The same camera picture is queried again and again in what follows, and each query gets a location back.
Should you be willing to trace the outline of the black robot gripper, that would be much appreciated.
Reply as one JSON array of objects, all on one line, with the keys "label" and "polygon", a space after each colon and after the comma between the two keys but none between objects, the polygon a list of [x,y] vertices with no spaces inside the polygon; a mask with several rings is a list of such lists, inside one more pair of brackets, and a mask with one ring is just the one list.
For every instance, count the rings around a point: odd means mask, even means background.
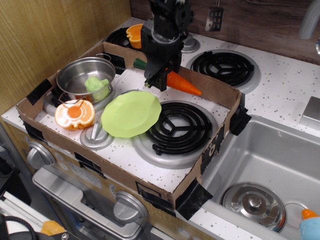
[{"label": "black robot gripper", "polygon": [[148,19],[141,29],[142,52],[147,64],[144,85],[161,92],[167,89],[167,76],[181,64],[185,23],[176,18]]}]

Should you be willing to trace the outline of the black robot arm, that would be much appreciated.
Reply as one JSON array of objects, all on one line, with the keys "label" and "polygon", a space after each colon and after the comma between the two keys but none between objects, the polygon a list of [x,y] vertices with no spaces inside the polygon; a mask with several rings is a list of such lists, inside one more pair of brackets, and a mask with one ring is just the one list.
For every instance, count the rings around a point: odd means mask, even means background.
[{"label": "black robot arm", "polygon": [[151,0],[153,14],[141,28],[141,51],[147,59],[144,71],[145,85],[160,91],[167,89],[167,76],[178,72],[189,35],[188,26],[194,20],[188,0]]}]

